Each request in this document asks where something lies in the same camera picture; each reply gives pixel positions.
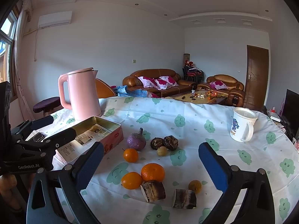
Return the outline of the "person's left hand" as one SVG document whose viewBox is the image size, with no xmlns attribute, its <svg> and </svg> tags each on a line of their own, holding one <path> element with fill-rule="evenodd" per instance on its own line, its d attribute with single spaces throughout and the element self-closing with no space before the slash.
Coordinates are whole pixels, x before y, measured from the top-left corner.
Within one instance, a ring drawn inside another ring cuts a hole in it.
<svg viewBox="0 0 299 224">
<path fill-rule="evenodd" d="M 1 175 L 0 191 L 4 201 L 13 209 L 19 210 L 21 208 L 19 201 L 13 195 L 12 189 L 16 187 L 17 180 L 15 175 Z"/>
</svg>

